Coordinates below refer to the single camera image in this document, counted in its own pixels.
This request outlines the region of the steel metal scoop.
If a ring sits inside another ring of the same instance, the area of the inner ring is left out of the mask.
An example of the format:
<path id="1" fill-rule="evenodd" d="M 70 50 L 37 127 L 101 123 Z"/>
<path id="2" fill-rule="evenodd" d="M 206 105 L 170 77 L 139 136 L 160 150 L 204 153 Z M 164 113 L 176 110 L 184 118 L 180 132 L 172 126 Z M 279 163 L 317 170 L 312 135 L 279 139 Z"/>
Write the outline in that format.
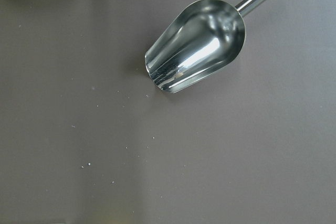
<path id="1" fill-rule="evenodd" d="M 265 0 L 197 0 L 188 5 L 144 55 L 146 71 L 162 91 L 177 93 L 221 70 L 246 39 L 244 17 Z"/>

